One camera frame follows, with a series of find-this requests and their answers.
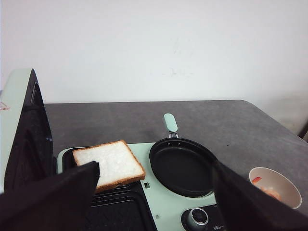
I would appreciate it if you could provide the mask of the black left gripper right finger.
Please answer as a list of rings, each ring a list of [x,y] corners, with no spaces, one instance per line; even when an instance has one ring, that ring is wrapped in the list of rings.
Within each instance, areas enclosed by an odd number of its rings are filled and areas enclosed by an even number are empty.
[[[270,197],[216,160],[215,199],[230,231],[306,231],[308,218]]]

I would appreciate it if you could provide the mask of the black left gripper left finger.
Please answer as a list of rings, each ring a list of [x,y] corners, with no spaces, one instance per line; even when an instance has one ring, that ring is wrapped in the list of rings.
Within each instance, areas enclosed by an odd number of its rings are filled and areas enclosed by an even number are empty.
[[[99,178],[90,162],[0,196],[2,231],[80,231]]]

